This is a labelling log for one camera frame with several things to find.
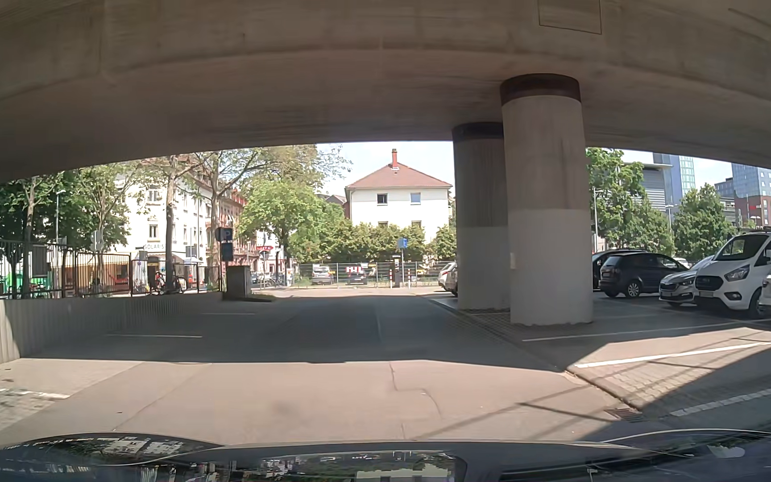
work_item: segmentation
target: metal fence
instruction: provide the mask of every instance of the metal fence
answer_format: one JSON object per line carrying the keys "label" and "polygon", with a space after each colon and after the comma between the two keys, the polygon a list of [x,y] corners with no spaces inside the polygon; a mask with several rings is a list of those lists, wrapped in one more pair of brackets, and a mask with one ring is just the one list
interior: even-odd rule
{"label": "metal fence", "polygon": [[292,276],[252,273],[255,288],[269,287],[423,287],[436,286],[439,271],[450,261],[339,262],[300,264]]}

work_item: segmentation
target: street lamp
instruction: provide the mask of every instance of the street lamp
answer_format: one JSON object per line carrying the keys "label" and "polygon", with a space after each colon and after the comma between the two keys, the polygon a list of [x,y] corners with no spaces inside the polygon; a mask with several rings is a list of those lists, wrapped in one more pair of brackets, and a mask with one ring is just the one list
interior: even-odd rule
{"label": "street lamp", "polygon": [[64,194],[65,190],[59,190],[56,191],[56,245],[58,244],[58,240],[61,239],[58,237],[58,198],[60,195]]}

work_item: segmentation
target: storm drain grate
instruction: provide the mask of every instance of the storm drain grate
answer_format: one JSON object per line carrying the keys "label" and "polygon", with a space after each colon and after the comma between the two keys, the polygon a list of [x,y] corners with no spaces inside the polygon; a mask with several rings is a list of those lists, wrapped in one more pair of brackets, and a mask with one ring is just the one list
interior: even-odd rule
{"label": "storm drain grate", "polygon": [[609,415],[614,415],[625,422],[636,423],[647,421],[647,419],[644,418],[643,413],[631,408],[609,408],[605,412]]}

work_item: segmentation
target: road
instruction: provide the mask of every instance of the road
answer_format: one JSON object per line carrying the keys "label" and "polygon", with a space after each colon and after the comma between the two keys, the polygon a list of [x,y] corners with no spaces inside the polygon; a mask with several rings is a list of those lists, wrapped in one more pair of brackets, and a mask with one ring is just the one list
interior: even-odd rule
{"label": "road", "polygon": [[465,316],[395,291],[209,304],[1,365],[0,445],[112,431],[269,444],[605,439],[649,428],[610,415],[620,401]]}
{"label": "road", "polygon": [[430,291],[273,291],[284,298],[206,304],[1,365],[0,445],[78,432],[271,444],[771,431],[770,320],[598,295],[594,323],[521,327]]}

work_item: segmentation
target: metal wall panel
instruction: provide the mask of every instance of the metal wall panel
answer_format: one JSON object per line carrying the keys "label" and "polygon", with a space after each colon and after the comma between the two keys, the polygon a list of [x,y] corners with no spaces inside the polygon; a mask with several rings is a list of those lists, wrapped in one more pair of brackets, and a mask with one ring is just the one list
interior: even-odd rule
{"label": "metal wall panel", "polygon": [[0,299],[0,364],[63,343],[198,312],[220,292],[138,298]]}

